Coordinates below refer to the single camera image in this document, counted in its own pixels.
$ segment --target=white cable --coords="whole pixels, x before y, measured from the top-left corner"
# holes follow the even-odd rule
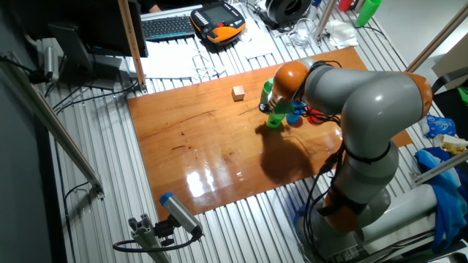
[[[29,44],[33,45],[34,47],[37,47],[37,42],[34,41],[26,32],[24,32],[24,38],[26,38]]]

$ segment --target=blue cloth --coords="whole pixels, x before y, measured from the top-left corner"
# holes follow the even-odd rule
[[[450,158],[447,152],[438,147],[419,150],[415,156],[421,172]],[[429,183],[437,198],[436,234],[431,248],[439,253],[452,242],[467,236],[468,180],[465,174],[452,168],[432,178]]]

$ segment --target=white paper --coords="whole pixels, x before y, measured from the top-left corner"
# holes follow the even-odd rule
[[[328,21],[325,29],[330,33],[330,43],[338,49],[359,45],[356,38],[356,29],[350,23],[331,20]]]
[[[236,49],[239,49],[241,54],[247,59],[256,58],[271,54],[273,52],[273,40],[258,28],[255,21],[251,18],[246,19],[247,32],[243,33],[243,41],[235,44]]]
[[[194,76],[196,50],[186,45],[146,42],[148,58],[141,58],[147,78],[186,78]],[[127,57],[130,72],[136,72],[133,58]]]

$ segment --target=wooden board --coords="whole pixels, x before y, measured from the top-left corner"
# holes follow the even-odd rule
[[[366,70],[354,48],[313,56]],[[334,123],[265,127],[258,110],[263,83],[281,65],[129,99],[138,143],[161,220],[159,198],[172,191],[194,214],[315,175],[341,144]],[[245,97],[234,102],[231,88]],[[403,131],[394,138],[411,143]]]

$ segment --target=blue object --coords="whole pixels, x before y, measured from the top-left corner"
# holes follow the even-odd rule
[[[415,156],[421,172],[426,172],[450,158],[448,153],[438,147],[419,150]],[[461,180],[454,168],[429,182],[437,198],[436,234],[431,248],[434,253],[439,253],[447,249],[452,242],[466,237],[467,185],[462,185],[466,178]]]
[[[286,115],[286,121],[289,125],[292,125],[299,121],[301,116],[304,114],[304,107],[306,106],[303,102],[293,102],[293,107],[295,108],[294,113],[288,113]]]
[[[162,206],[164,206],[164,204],[169,200],[169,198],[173,197],[173,193],[171,192],[167,192],[167,193],[164,193],[161,198],[159,198],[159,202],[161,203]]]
[[[322,3],[322,0],[314,0],[312,2],[312,6],[313,7],[319,7],[320,6],[320,3]]]
[[[438,134],[447,134],[450,136],[455,136],[455,123],[452,119],[441,118],[428,114],[426,116],[426,121],[427,127],[425,129],[423,128],[423,132],[425,132],[427,137],[434,138]]]

